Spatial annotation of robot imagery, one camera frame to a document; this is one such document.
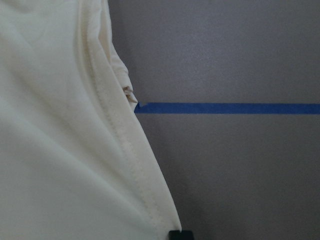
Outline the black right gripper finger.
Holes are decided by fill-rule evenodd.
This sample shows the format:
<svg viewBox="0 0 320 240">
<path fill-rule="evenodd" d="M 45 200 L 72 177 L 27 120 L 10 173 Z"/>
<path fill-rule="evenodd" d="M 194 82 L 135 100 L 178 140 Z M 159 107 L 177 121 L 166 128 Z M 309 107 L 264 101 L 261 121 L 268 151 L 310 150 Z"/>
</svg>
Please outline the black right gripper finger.
<svg viewBox="0 0 320 240">
<path fill-rule="evenodd" d="M 190 230 L 171 230 L 168 233 L 169 240 L 193 240 L 193 232 Z"/>
</svg>

